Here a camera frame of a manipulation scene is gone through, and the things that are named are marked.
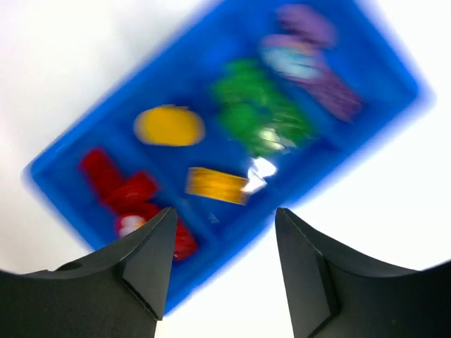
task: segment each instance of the purple object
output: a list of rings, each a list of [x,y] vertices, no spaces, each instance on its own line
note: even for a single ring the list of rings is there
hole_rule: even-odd
[[[288,4],[278,9],[282,26],[300,39],[317,47],[335,46],[337,35],[333,25],[307,5]]]
[[[336,118],[352,122],[362,109],[361,100],[328,67],[320,50],[336,42],[333,26],[304,5],[286,5],[280,15],[285,27],[295,34],[264,38],[265,62],[307,90]]]

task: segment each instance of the green cluster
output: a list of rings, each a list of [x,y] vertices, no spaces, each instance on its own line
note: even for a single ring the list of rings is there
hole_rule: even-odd
[[[256,61],[234,61],[227,71],[228,76],[214,84],[222,106],[220,120],[254,157],[299,146],[313,135],[311,123],[273,86]]]

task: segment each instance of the blue tray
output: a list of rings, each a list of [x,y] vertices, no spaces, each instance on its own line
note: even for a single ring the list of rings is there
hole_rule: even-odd
[[[187,170],[192,166],[247,176],[252,160],[217,123],[218,105],[210,96],[210,84],[223,75],[228,61],[259,57],[261,38],[281,32],[274,10],[286,3],[292,2],[249,0],[244,6],[241,0],[225,0],[139,68],[29,167],[37,186],[93,249],[111,243],[116,236],[114,216],[98,204],[78,169],[87,152],[103,147],[125,175],[144,169],[156,178],[163,187],[157,200],[177,209],[200,247],[188,260],[174,263],[166,312],[261,233],[278,206],[305,195],[418,94],[412,76],[352,0],[303,1],[337,28],[338,45],[326,52],[326,58],[363,98],[364,110],[354,123],[342,123],[302,89],[281,80],[280,89],[307,111],[321,140],[272,158],[277,173],[246,206],[186,194]],[[205,140],[184,148],[141,143],[132,132],[134,119],[161,104],[189,106],[200,114],[206,124]]]

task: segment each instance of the red pieces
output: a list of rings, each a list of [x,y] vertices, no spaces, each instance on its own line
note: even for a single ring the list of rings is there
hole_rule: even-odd
[[[80,163],[93,190],[118,218],[114,230],[119,237],[135,231],[161,209],[147,203],[158,192],[153,179],[144,171],[126,180],[103,149],[92,150]],[[182,220],[177,222],[174,261],[183,261],[198,249],[197,243]]]
[[[177,232],[175,235],[174,261],[184,261],[198,249],[197,243],[190,231],[183,224],[182,220],[177,222]]]
[[[119,169],[105,151],[96,148],[80,163],[82,171],[88,176],[93,190],[104,200],[124,183]]]
[[[122,214],[137,204],[150,200],[158,189],[144,172],[138,172],[126,180],[104,199],[104,203],[118,214]]]
[[[125,180],[106,152],[99,148],[91,151],[80,167],[102,202],[118,214],[150,200],[158,192],[154,181],[144,172]]]

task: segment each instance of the white surface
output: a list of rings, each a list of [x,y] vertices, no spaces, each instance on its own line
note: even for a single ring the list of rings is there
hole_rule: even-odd
[[[0,268],[53,269],[88,252],[22,170],[205,1],[0,1]],[[296,212],[370,256],[427,268],[451,257],[447,2],[360,2],[395,30],[436,102],[396,137],[392,127],[362,149]],[[274,231],[228,267],[157,337],[292,337]]]

